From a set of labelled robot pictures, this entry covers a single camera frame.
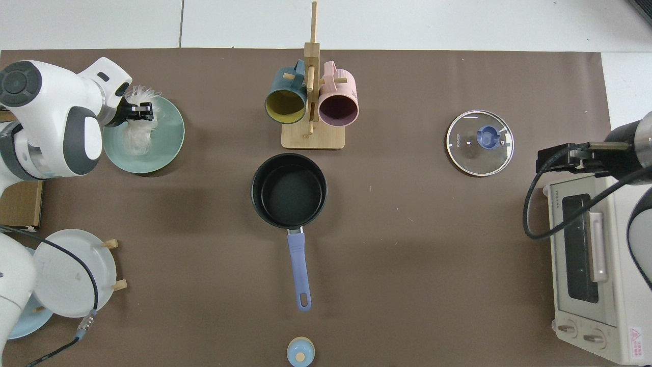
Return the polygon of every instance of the white fluffy material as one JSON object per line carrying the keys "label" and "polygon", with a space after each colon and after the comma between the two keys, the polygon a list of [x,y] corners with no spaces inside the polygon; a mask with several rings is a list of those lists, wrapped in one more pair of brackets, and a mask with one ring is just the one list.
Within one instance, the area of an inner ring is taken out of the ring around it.
{"label": "white fluffy material", "polygon": [[151,134],[158,125],[157,116],[160,111],[160,107],[156,105],[155,97],[160,94],[160,92],[155,92],[151,88],[135,86],[125,95],[127,102],[137,106],[143,102],[152,102],[154,113],[154,120],[152,121],[127,119],[128,125],[125,129],[125,149],[127,153],[143,155],[149,152],[152,146]]}

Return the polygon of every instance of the cable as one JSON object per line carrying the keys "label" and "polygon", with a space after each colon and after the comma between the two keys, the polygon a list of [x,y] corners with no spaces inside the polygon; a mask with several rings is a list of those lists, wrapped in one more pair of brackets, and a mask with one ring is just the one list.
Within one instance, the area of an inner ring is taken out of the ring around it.
{"label": "cable", "polygon": [[66,255],[72,257],[75,261],[77,261],[83,268],[86,270],[86,274],[88,274],[88,277],[91,279],[91,283],[93,284],[93,309],[89,313],[88,316],[84,317],[83,321],[78,327],[77,334],[75,334],[75,337],[72,339],[72,341],[59,349],[52,351],[48,353],[47,355],[44,355],[43,357],[40,357],[39,359],[34,360],[32,363],[28,364],[27,367],[33,367],[36,366],[37,364],[49,359],[50,357],[53,357],[60,352],[64,351],[65,349],[68,349],[69,347],[73,346],[76,342],[78,342],[88,331],[90,328],[91,324],[93,323],[93,318],[97,314],[97,304],[99,302],[99,297],[98,297],[98,291],[97,291],[97,282],[95,281],[95,277],[93,276],[93,273],[91,273],[91,270],[88,269],[88,266],[75,254],[72,252],[68,251],[67,249],[55,244],[54,242],[47,240],[45,238],[41,238],[35,234],[31,234],[29,232],[21,231],[20,229],[15,229],[12,227],[8,227],[6,225],[0,225],[0,229],[3,229],[5,231],[13,232],[13,233],[18,233],[22,234],[23,236],[33,238],[37,241],[44,242],[45,244],[48,244],[55,249],[58,249],[59,251],[65,253]]}
{"label": "cable", "polygon": [[54,357],[57,354],[59,354],[60,352],[64,351],[65,349],[68,349],[69,347],[72,347],[72,345],[75,344],[78,341],[79,341],[79,338],[75,337],[70,343],[60,347],[59,349],[57,349],[57,350],[55,350],[53,352],[48,353],[47,355],[44,355],[43,357],[40,357],[39,359],[36,359],[32,363],[28,364],[26,367],[36,366],[37,364],[43,362],[44,360],[46,360],[46,359],[48,359],[50,357]]}
{"label": "cable", "polygon": [[600,201],[604,200],[607,196],[611,195],[614,191],[618,190],[619,188],[631,184],[632,182],[638,180],[639,178],[646,176],[648,174],[652,173],[652,166],[650,167],[645,167],[641,168],[640,170],[634,171],[625,177],[623,177],[621,180],[616,182],[614,185],[611,185],[609,188],[604,190],[603,192],[599,193],[595,197],[593,197],[589,202],[584,204],[581,208],[577,209],[575,212],[573,212],[570,217],[566,218],[564,221],[562,221],[560,224],[556,225],[553,229],[550,229],[549,231],[546,231],[541,234],[534,234],[529,228],[528,224],[528,213],[529,213],[529,204],[530,200],[532,198],[532,193],[534,192],[534,188],[537,185],[537,182],[539,181],[539,178],[541,178],[541,175],[543,175],[549,168],[552,166],[552,163],[554,163],[556,160],[561,158],[563,155],[569,153],[572,150],[585,150],[589,147],[589,143],[585,144],[574,144],[571,146],[567,146],[563,149],[561,149],[559,152],[557,152],[555,155],[553,155],[549,160],[543,164],[539,172],[537,172],[537,175],[534,177],[534,180],[532,181],[532,184],[530,185],[529,189],[527,190],[527,195],[526,195],[526,201],[525,204],[523,205],[523,230],[525,230],[525,233],[528,237],[532,238],[533,240],[544,240],[553,234],[561,231],[562,229],[568,227],[571,225],[571,223],[577,219],[580,215],[584,214],[585,212],[588,212],[592,207],[594,207],[596,204],[598,204]]}

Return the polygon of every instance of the blue mug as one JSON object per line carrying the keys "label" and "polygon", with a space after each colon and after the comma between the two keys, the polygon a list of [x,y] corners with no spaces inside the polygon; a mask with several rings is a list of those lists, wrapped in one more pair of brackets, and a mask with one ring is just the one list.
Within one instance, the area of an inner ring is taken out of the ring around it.
{"label": "blue mug", "polygon": [[298,60],[294,67],[281,68],[272,81],[269,94],[265,99],[267,115],[280,123],[295,123],[306,114],[305,79],[306,66]]}

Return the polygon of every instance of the white tile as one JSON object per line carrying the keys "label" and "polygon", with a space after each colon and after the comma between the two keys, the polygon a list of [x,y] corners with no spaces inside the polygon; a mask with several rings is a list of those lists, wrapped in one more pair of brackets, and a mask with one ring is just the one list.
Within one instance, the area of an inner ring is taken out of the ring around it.
{"label": "white tile", "polygon": [[182,0],[1,0],[0,49],[179,46]]}
{"label": "white tile", "polygon": [[[182,47],[302,48],[309,0],[185,0]],[[625,0],[320,0],[324,49],[652,51]]]}
{"label": "white tile", "polygon": [[606,52],[602,71],[612,129],[652,111],[652,53]]}

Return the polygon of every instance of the wooden mug tree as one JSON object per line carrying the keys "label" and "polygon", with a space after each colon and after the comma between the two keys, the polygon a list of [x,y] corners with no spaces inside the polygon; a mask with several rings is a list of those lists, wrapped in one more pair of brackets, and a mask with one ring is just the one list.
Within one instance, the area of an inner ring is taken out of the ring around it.
{"label": "wooden mug tree", "polygon": [[[306,64],[306,114],[296,123],[281,126],[281,145],[286,149],[339,150],[344,148],[344,128],[333,127],[319,120],[317,111],[319,101],[319,43],[317,43],[317,1],[312,2],[312,22],[310,23],[310,42],[303,48]],[[292,79],[294,75],[285,74]],[[338,78],[336,83],[346,83],[346,78]]]}

